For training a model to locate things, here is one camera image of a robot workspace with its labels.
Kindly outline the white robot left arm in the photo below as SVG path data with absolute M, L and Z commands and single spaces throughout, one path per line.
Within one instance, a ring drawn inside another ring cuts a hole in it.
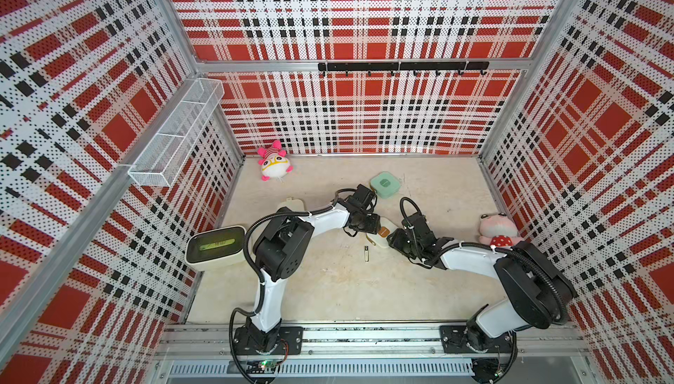
M 287 207 L 252 224 L 244 237 L 245 261 L 258 278 L 255 306 L 235 308 L 232 315 L 245 317 L 244 326 L 232 328 L 231 348 L 250 348 L 271 353 L 281 343 L 282 304 L 287 280 L 296 273 L 311 240 L 328 231 L 342 230 L 351 237 L 376 233 L 380 216 L 377 196 L 365 185 L 343 188 L 325 208 L 296 211 Z

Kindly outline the cream manicure case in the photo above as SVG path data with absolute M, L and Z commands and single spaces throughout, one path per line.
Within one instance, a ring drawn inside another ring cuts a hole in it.
M 388 242 L 389 236 L 391 236 L 396 230 L 398 229 L 398 226 L 389 220 L 386 217 L 381 217 L 380 218 L 380 227 L 378 232 L 376 233 L 367 233 L 365 235 L 365 238 L 367 241 L 371 244 L 374 245 L 377 248 L 382 248 L 382 249 L 389 249 L 390 245 Z
M 279 210 L 280 208 L 288 208 L 294 212 L 303 212 L 305 211 L 305 203 L 300 199 L 288 197 L 277 205 L 277 209 Z

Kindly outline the mint green manicure case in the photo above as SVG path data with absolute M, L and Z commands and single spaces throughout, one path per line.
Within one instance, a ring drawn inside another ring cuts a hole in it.
M 370 179 L 370 188 L 378 198 L 387 199 L 400 191 L 400 180 L 390 172 L 382 172 Z

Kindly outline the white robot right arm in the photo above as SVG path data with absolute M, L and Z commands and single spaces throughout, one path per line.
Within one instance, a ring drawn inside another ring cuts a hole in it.
M 414 212 L 407 213 L 407 205 Z M 416 266 L 479 274 L 497 280 L 505 291 L 505 299 L 487 304 L 466 321 L 457 346 L 484 353 L 501 338 L 513 340 L 517 331 L 567 323 L 568 305 L 577 291 L 535 245 L 519 235 L 507 215 L 483 215 L 478 240 L 467 242 L 435 236 L 411 198 L 401 198 L 399 207 L 402 226 L 389 236 L 391 248 Z

